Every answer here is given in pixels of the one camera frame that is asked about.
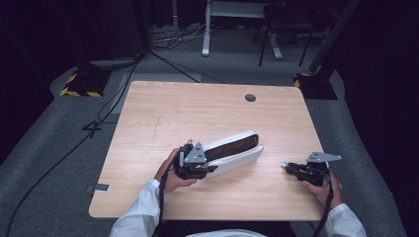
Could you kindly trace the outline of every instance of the person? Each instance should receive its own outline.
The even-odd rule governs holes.
[[[169,157],[162,163],[155,177],[151,179],[139,192],[139,196],[132,207],[121,216],[111,230],[111,237],[118,236],[152,236],[154,229],[159,222],[159,184],[167,167],[175,157],[178,149],[174,149]],[[165,193],[172,192],[180,187],[188,187],[196,183],[197,180],[182,180],[176,176],[173,170],[168,173]],[[329,188],[316,187],[309,182],[303,181],[302,184],[313,193],[317,199],[325,206]],[[332,174],[332,188],[334,198],[331,201],[330,212],[325,224],[328,236],[367,236],[363,224],[356,214],[343,202],[338,181]],[[190,237],[233,237],[249,236],[263,237],[259,234],[245,229],[226,229],[206,233],[189,235]]]

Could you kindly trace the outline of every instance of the black strap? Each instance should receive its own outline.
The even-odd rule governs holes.
[[[313,237],[317,237],[318,234],[320,234],[321,229],[323,228],[324,223],[326,223],[327,215],[330,211],[330,204],[333,199],[333,188],[332,188],[332,182],[329,181],[329,195],[327,196],[326,206],[324,207],[323,217],[321,217],[320,223],[317,226],[317,229],[315,230]]]
[[[179,151],[176,153],[175,157],[172,159],[172,161],[170,161],[169,166],[167,166],[166,170],[164,171],[164,175],[161,177],[160,180],[160,185],[158,187],[158,204],[160,207],[160,214],[158,217],[158,225],[156,226],[156,228],[154,229],[154,233],[153,236],[159,236],[158,233],[161,233],[161,228],[163,225],[163,209],[164,209],[164,189],[166,188],[166,181],[167,181],[167,177],[169,175],[169,171],[173,165],[174,160],[179,156]]]

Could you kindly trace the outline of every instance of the chair leg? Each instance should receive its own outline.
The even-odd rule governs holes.
[[[298,36],[298,33],[294,33],[292,38],[289,40],[290,44],[296,44],[296,37]]]
[[[305,53],[307,52],[308,44],[310,43],[312,33],[313,29],[310,29],[310,33],[308,34],[307,42],[305,43],[304,51],[302,52],[301,60],[299,61],[298,67],[302,66],[302,61],[304,60]]]
[[[265,29],[265,35],[263,37],[263,43],[262,43],[262,51],[261,51],[261,57],[259,59],[259,66],[262,66],[262,59],[263,59],[263,54],[265,52],[265,47],[266,47],[266,38],[268,37],[268,28]]]
[[[256,37],[259,35],[260,31],[261,31],[262,27],[258,28],[258,31],[256,32],[255,36],[252,39],[252,42],[255,41]]]

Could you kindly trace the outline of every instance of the metal bracket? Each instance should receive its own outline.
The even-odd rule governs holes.
[[[198,142],[194,148],[189,152],[188,156],[185,158],[185,163],[193,164],[193,163],[206,163],[207,157],[204,153],[203,145]]]
[[[321,162],[342,160],[342,157],[340,155],[331,155],[331,154],[314,151],[305,160],[307,162],[321,163]]]
[[[96,184],[96,185],[88,185],[86,187],[86,190],[84,190],[87,193],[94,193],[95,191],[99,192],[107,192],[109,190],[110,185],[104,185],[104,184]]]

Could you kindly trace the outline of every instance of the white shirt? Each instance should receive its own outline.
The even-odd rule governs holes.
[[[151,236],[158,224],[160,208],[158,204],[159,182],[151,179],[139,192],[132,207],[121,216],[111,230],[111,237]],[[367,233],[357,215],[342,203],[330,210],[326,221],[326,233],[332,236],[364,237]],[[229,229],[198,233],[188,237],[264,237],[249,230]]]

